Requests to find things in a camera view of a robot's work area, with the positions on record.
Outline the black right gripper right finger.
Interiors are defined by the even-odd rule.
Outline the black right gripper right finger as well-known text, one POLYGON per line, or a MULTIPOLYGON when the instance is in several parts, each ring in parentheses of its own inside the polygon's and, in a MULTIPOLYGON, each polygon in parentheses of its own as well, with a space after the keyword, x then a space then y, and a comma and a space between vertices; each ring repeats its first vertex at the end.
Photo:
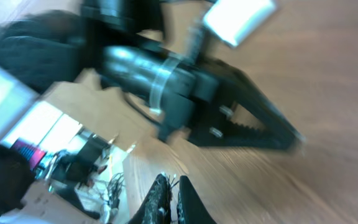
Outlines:
POLYGON ((177 215, 179 224, 216 224, 185 175, 179 180, 177 215))

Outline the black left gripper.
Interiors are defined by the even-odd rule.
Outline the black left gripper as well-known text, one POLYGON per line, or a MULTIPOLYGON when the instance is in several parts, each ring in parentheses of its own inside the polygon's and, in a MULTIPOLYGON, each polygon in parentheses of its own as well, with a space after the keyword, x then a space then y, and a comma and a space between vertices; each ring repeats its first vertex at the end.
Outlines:
POLYGON ((213 70, 190 65, 174 55, 130 46, 103 52, 101 74, 118 87, 123 100, 157 128, 157 138, 188 128, 198 147, 254 147, 288 151, 304 137, 241 70, 215 59, 213 70), (264 129, 232 123, 236 102, 264 129))

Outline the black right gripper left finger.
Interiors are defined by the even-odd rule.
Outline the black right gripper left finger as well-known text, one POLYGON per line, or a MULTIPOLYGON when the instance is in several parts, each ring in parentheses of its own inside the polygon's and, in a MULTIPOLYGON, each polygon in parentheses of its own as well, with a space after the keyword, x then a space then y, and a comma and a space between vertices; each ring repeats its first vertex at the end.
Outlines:
POLYGON ((170 224, 172 187, 165 173, 156 176, 144 201, 127 224, 170 224))

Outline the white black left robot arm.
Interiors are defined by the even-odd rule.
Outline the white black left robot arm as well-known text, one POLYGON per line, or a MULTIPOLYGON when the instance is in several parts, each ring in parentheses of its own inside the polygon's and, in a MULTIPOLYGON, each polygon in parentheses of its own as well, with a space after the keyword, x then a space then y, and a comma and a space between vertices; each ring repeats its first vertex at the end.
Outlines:
POLYGON ((140 98, 161 120, 157 138, 187 128, 198 147, 288 151, 301 134, 241 70, 208 55, 213 32, 195 26, 186 55, 164 47, 162 1, 83 1, 2 27, 0 66, 37 93, 94 69, 102 89, 140 98))

